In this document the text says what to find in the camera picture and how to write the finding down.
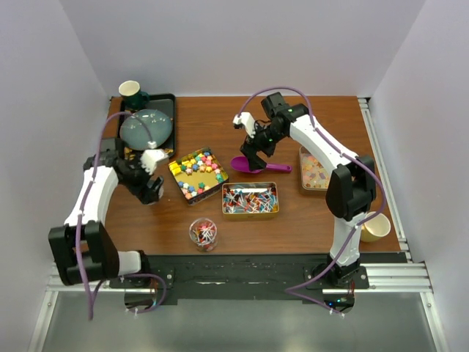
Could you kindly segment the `magenta plastic scoop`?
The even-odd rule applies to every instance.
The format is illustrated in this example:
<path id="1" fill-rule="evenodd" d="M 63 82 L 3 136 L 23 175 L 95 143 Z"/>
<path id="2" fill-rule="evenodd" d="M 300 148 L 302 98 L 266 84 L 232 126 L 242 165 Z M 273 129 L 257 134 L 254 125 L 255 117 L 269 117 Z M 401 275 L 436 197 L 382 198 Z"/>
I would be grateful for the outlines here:
<path id="1" fill-rule="evenodd" d="M 290 173 L 292 167 L 286 164 L 265 164 L 260 165 L 250 162 L 245 156 L 236 156 L 230 162 L 233 170 L 251 174 L 258 174 L 261 171 Z"/>

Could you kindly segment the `gold tin of lollipops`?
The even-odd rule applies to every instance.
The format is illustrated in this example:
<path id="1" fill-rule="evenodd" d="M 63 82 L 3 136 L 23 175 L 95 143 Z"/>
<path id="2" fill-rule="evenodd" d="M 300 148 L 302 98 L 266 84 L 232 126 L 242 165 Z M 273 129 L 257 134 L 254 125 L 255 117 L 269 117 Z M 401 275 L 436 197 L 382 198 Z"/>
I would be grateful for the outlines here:
<path id="1" fill-rule="evenodd" d="M 222 214 L 230 220 L 267 220 L 279 212 L 275 182 L 226 183 L 221 192 Z"/>

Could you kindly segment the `gold tin of star candies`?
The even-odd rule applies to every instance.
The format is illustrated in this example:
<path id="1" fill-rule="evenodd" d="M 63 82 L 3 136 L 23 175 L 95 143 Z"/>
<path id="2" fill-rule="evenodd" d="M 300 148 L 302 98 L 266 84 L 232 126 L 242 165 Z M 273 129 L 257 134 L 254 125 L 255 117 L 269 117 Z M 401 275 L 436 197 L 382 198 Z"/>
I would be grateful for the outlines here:
<path id="1" fill-rule="evenodd" d="M 170 161 L 169 171 L 189 205 L 211 197 L 229 181 L 226 170 L 209 147 Z"/>

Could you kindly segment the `gold tin of gummy candies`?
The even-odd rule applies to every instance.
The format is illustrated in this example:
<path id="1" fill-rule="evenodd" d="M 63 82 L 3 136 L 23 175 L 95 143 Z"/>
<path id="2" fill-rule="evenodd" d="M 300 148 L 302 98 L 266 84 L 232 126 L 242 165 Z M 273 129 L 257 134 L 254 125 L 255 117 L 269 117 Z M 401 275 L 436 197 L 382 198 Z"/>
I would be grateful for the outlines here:
<path id="1" fill-rule="evenodd" d="M 308 194 L 325 193 L 329 186 L 329 173 L 305 148 L 299 149 L 300 190 Z"/>

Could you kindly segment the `clear glass jar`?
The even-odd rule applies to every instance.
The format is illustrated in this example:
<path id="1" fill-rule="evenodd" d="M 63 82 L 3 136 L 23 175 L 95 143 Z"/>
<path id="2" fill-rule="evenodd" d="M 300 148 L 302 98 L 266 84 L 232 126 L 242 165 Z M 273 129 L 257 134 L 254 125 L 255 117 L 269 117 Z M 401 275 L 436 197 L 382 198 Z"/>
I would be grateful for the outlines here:
<path id="1" fill-rule="evenodd" d="M 189 237 L 200 252 L 211 252 L 218 244 L 218 228 L 209 218 L 194 220 L 189 227 Z"/>

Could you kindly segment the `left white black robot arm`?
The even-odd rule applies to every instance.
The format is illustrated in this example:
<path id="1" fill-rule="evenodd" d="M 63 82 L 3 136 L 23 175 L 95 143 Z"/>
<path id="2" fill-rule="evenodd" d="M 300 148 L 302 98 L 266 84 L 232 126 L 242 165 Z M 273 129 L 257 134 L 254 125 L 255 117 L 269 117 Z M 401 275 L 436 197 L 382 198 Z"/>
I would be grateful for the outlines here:
<path id="1" fill-rule="evenodd" d="M 142 250 L 120 252 L 105 229 L 114 190 L 123 185 L 143 205 L 163 196 L 163 177 L 155 170 L 168 161 L 162 149 L 146 149 L 134 159 L 125 157 L 119 138 L 106 138 L 96 155 L 84 163 L 84 182 L 70 215 L 48 234 L 54 261 L 66 286 L 125 276 L 134 287 L 147 286 L 152 270 Z"/>

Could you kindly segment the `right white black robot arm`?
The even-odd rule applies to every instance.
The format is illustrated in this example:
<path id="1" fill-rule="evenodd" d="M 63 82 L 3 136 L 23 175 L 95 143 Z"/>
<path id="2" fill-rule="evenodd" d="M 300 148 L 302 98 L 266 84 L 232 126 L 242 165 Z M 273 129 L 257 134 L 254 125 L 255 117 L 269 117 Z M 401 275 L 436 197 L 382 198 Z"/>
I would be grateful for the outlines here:
<path id="1" fill-rule="evenodd" d="M 371 219 L 369 210 L 380 183 L 374 173 L 374 160 L 353 153 L 332 137 L 313 115 L 309 101 L 291 106 L 280 92 L 275 92 L 261 105 L 268 118 L 265 125 L 244 109 L 232 120 L 234 128 L 246 132 L 240 151 L 248 159 L 250 170 L 266 169 L 266 162 L 258 154 L 272 156 L 276 145 L 289 137 L 325 168 L 329 175 L 325 201 L 334 217 L 333 245 L 325 267 L 307 282 L 325 279 L 331 286 L 342 288 L 360 268 L 361 229 Z"/>

